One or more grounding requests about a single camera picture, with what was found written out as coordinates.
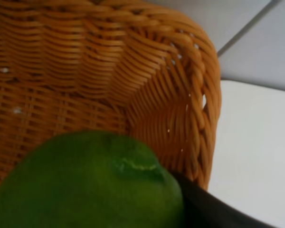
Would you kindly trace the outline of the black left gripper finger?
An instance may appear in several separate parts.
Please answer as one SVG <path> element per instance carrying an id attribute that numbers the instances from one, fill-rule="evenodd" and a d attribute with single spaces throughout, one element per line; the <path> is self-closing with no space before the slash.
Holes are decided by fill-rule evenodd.
<path id="1" fill-rule="evenodd" d="M 271 228 L 220 201 L 185 176 L 173 172 L 183 195 L 185 228 Z"/>

